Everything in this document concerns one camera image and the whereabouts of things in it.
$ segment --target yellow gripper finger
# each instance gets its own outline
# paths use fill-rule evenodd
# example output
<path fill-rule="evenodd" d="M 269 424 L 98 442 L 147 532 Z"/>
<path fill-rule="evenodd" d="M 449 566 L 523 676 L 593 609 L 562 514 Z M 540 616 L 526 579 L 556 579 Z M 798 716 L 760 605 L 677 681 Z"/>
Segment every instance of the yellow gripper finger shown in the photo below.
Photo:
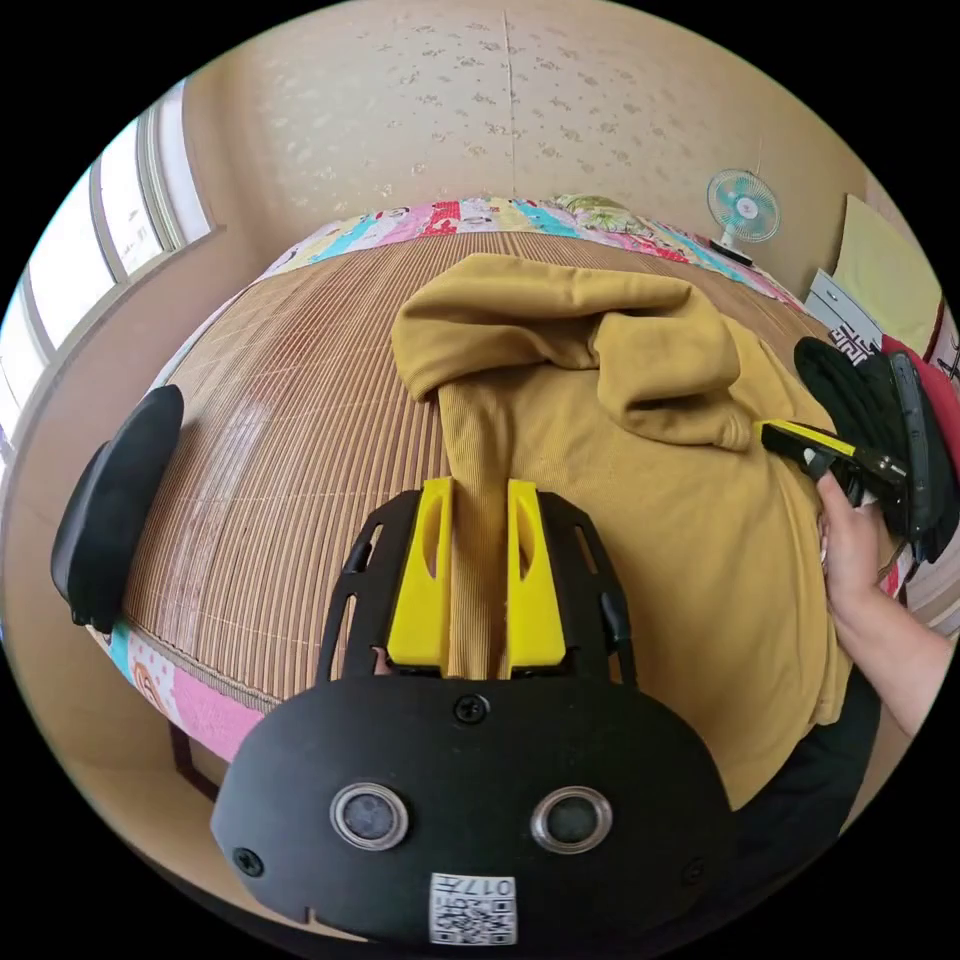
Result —
<path fill-rule="evenodd" d="M 453 478 L 428 480 L 420 494 L 393 613 L 387 655 L 401 667 L 447 674 Z"/>

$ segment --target black cushion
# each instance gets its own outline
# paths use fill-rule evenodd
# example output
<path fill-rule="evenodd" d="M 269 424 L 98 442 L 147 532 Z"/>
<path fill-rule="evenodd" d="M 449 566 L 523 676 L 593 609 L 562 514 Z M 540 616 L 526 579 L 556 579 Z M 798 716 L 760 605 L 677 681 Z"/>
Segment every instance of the black cushion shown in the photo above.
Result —
<path fill-rule="evenodd" d="M 183 395 L 151 390 L 90 459 L 53 541 L 50 575 L 73 622 L 109 633 L 130 564 L 183 423 Z"/>

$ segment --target human hand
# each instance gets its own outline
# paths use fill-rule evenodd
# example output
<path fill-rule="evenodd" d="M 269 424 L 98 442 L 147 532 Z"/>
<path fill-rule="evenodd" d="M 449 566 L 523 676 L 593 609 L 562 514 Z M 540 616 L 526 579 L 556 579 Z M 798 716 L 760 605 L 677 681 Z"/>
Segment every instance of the human hand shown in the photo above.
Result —
<path fill-rule="evenodd" d="M 834 614 L 849 618 L 877 591 L 876 504 L 850 506 L 837 478 L 828 470 L 817 482 L 827 540 L 827 597 Z"/>

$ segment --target wall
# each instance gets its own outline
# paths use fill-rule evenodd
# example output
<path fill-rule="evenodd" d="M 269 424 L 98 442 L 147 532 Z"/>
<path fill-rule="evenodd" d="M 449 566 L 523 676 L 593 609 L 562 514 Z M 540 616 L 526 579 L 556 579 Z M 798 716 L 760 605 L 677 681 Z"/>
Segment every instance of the wall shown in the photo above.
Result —
<path fill-rule="evenodd" d="M 354 0 L 233 50 L 223 153 L 272 260 L 324 222 L 482 192 L 612 196 L 717 234 L 710 176 L 755 168 L 783 208 L 751 247 L 798 294 L 832 270 L 863 164 L 764 74 L 666 21 L 600 0 Z"/>

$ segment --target red clothing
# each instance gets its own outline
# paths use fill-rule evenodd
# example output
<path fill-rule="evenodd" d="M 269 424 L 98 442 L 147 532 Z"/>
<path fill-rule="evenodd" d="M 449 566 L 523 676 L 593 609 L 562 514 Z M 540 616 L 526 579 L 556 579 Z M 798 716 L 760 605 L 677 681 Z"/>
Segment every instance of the red clothing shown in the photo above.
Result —
<path fill-rule="evenodd" d="M 913 350 L 893 337 L 883 335 L 882 349 L 884 353 L 903 350 L 913 361 L 917 373 L 920 374 L 920 383 L 923 386 L 924 393 L 926 393 L 930 406 L 933 407 L 933 412 L 936 415 L 937 425 L 943 434 L 943 442 L 950 451 L 950 459 L 953 460 L 954 470 L 960 477 L 960 400 L 953 392 L 950 381 L 936 367 L 924 363 Z"/>

